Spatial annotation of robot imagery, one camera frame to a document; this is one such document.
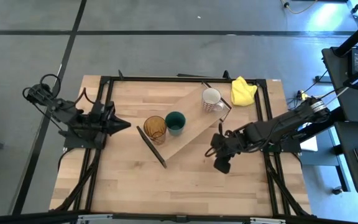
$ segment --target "gray floor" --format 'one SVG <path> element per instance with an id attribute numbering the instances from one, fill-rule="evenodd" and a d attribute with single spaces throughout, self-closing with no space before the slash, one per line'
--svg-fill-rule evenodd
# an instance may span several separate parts
<path id="1" fill-rule="evenodd" d="M 71 30 L 80 0 L 0 0 L 0 29 Z M 310 2 L 291 1 L 298 11 Z M 318 2 L 303 14 L 283 11 L 279 0 L 99 0 L 88 1 L 80 30 L 257 30 L 354 31 L 346 4 Z M 305 90 L 325 67 L 321 49 L 346 37 L 214 35 L 77 36 L 62 83 L 61 97 L 74 99 L 83 75 L 174 76 L 189 73 L 220 77 L 282 79 L 286 96 Z M 46 73 L 57 73 L 68 36 L 0 35 L 0 215 L 10 212 L 41 115 L 22 99 L 24 87 Z M 309 91 L 320 95 L 331 85 Z M 47 211 L 62 153 L 63 138 L 50 125 L 25 213 Z M 304 167 L 311 208 L 323 218 L 358 221 L 356 191 L 331 195 L 339 185 L 335 169 Z"/>

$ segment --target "white cup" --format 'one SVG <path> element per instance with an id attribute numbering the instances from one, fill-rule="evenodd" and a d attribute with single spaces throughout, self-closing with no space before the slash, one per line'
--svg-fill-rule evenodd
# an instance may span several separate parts
<path id="1" fill-rule="evenodd" d="M 215 88 L 207 88 L 201 95 L 201 103 L 205 112 L 221 111 L 225 107 L 221 93 Z"/>

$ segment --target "wooden tabletop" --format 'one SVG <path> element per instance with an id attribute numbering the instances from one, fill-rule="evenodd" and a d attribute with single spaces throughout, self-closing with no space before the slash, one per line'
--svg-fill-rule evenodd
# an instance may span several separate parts
<path id="1" fill-rule="evenodd" d="M 80 91 L 86 87 L 89 98 L 94 100 L 99 80 L 100 76 L 84 76 Z M 146 118 L 156 111 L 166 110 L 200 84 L 114 82 L 112 100 L 116 105 L 116 116 L 132 126 L 108 138 L 99 163 L 92 212 L 272 215 L 262 153 L 236 155 L 231 159 L 229 174 L 217 171 L 213 167 L 214 158 L 204 156 L 212 135 L 218 131 L 218 122 L 172 156 L 167 169 L 162 167 L 136 130 L 136 126 L 142 126 Z M 231 98 L 231 84 L 210 85 L 217 88 L 223 98 Z M 273 116 L 286 112 L 281 81 L 267 80 L 267 86 Z M 263 94 L 260 95 L 264 105 Z M 257 121 L 255 104 L 243 107 L 228 103 L 232 110 L 224 122 L 224 131 Z M 91 104 L 82 99 L 77 108 L 89 111 Z M 262 109 L 266 119 L 265 107 Z M 50 208 L 59 206 L 73 190 L 80 175 L 83 155 L 84 149 L 75 149 L 63 158 Z M 310 212 L 299 161 L 291 154 L 283 153 L 281 158 L 289 191 L 303 209 Z M 87 186 L 83 191 L 81 208 L 85 207 L 86 189 Z M 276 186 L 279 211 L 283 212 L 279 192 Z"/>

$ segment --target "wheel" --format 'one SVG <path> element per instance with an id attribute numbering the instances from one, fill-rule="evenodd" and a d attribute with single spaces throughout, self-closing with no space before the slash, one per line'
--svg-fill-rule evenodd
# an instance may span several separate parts
<path id="1" fill-rule="evenodd" d="M 352 9 L 351 13 L 354 14 L 356 13 L 358 10 L 358 4 L 354 6 L 354 8 Z"/>
<path id="2" fill-rule="evenodd" d="M 341 194 L 341 193 L 343 192 L 343 190 L 342 190 L 342 187 L 339 186 L 339 187 L 334 188 L 331 192 L 332 192 L 334 195 L 339 195 L 339 194 Z"/>
<path id="3" fill-rule="evenodd" d="M 94 144 L 97 149 L 104 149 L 106 146 L 107 134 L 98 132 L 94 138 Z"/>

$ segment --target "yellow towel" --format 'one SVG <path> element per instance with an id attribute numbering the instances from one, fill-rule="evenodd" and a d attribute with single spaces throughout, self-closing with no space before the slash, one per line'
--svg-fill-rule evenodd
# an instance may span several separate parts
<path id="1" fill-rule="evenodd" d="M 248 85 L 242 77 L 238 77 L 231 83 L 232 103 L 238 106 L 253 104 L 256 89 L 258 88 L 255 85 Z"/>

